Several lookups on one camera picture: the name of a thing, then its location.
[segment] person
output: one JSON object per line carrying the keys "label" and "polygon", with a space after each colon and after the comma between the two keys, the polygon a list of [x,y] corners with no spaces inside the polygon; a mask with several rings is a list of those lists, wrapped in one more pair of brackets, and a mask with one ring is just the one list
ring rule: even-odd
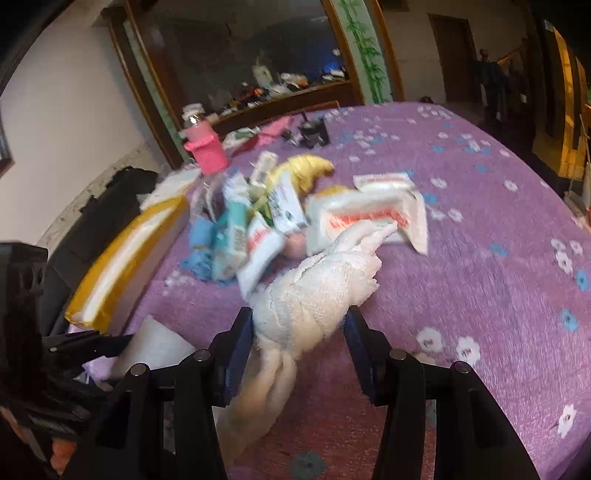
{"label": "person", "polygon": [[489,61],[486,49],[480,49],[480,56],[478,70],[480,83],[486,94],[486,116],[488,120],[495,121],[499,111],[499,97],[506,86],[507,77],[497,62]]}

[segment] brown door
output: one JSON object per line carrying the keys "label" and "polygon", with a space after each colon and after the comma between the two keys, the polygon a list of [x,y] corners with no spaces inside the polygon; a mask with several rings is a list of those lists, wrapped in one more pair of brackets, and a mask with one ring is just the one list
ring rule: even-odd
{"label": "brown door", "polygon": [[429,15],[448,102],[479,102],[476,49],[468,20]]}

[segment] floral tablecloth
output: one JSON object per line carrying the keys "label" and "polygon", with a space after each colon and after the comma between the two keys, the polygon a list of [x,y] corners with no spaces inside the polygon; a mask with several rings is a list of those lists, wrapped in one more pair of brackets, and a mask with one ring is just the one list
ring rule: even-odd
{"label": "floral tablecloth", "polygon": [[[379,290],[362,306],[370,327],[426,362],[472,364],[545,480],[556,479],[591,431],[591,236],[519,158],[448,110],[419,103],[326,113],[336,166],[317,189],[353,186],[354,174],[406,171],[428,206],[429,255],[385,245]],[[302,153],[268,145],[284,160]],[[245,174],[260,150],[233,162]],[[128,330],[152,315],[196,347],[232,324],[236,283],[179,272],[177,240]],[[292,266],[276,260],[271,281]],[[433,470],[427,406],[424,477]],[[284,412],[229,468],[236,479],[370,478],[385,408],[361,393],[343,335],[307,354]]]}

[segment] barcode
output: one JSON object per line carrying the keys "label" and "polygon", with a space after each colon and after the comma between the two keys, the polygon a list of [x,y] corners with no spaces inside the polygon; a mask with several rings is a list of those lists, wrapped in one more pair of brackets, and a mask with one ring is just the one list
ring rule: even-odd
{"label": "barcode", "polygon": [[243,252],[245,250],[245,232],[242,228],[234,229],[234,239],[232,242],[232,250],[235,252]]}

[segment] green bamboo painting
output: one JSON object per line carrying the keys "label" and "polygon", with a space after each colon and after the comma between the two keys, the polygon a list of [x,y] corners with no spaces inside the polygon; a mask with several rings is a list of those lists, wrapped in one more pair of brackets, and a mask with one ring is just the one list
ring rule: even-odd
{"label": "green bamboo painting", "polygon": [[368,35],[367,26],[360,21],[357,7],[361,6],[361,0],[339,0],[339,5],[345,12],[347,24],[345,28],[351,32],[359,54],[365,75],[368,79],[374,103],[383,103],[385,101],[382,87],[386,77],[384,71],[376,64],[375,59],[382,57],[382,53],[376,47],[375,39]]}

